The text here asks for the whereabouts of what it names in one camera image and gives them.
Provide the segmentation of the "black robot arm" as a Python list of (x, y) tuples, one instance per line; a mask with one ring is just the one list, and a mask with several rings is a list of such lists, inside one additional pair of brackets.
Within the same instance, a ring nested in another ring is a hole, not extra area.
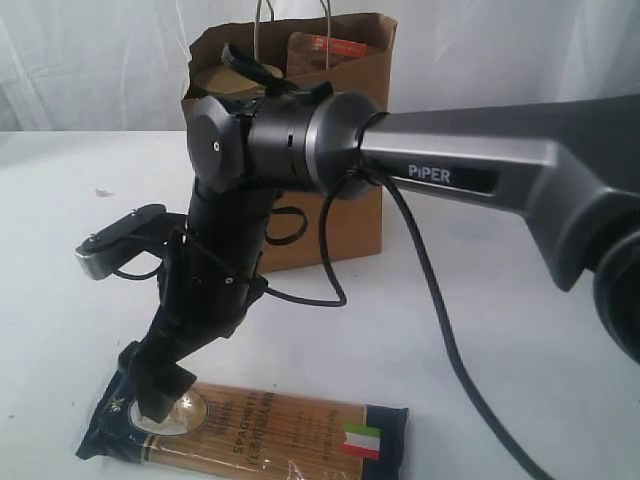
[(164, 420), (194, 383), (181, 359), (231, 335), (266, 293), (259, 257), (287, 191), (331, 203), (378, 184), (516, 213), (559, 289), (593, 272), (607, 333), (638, 358), (637, 96), (389, 114), (321, 85), (204, 96), (186, 120), (189, 210), (164, 240), (149, 331), (121, 357), (146, 417)]

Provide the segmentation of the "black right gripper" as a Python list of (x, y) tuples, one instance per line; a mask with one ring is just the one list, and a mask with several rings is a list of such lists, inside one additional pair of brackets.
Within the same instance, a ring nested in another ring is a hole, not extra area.
[(261, 295), (255, 279), (266, 219), (217, 223), (210, 231), (170, 230), (159, 281), (160, 305), (141, 343), (118, 356), (144, 417), (163, 422), (194, 384), (174, 364), (214, 340), (227, 338)]

